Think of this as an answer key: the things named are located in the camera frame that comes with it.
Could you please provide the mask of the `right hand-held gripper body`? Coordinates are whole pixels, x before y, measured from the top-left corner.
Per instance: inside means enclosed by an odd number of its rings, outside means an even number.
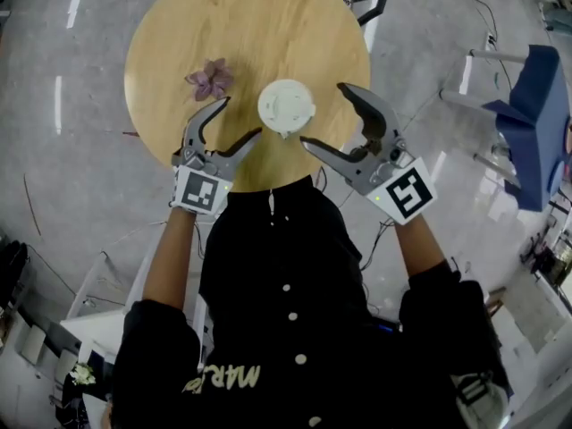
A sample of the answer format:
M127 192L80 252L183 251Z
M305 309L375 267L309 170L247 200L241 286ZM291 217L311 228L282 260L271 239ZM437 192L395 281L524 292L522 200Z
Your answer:
M424 160L412 156L400 135L385 140L378 155L367 152L349 171L347 182L400 225L412 221L437 199Z

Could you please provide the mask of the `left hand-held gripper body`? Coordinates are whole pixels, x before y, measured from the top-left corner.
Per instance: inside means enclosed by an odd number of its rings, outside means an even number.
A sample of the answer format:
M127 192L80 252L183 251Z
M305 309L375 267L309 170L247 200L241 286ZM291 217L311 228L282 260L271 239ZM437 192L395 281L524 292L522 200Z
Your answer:
M196 150L182 148L173 155L174 188L170 207L214 215L233 187L219 168Z

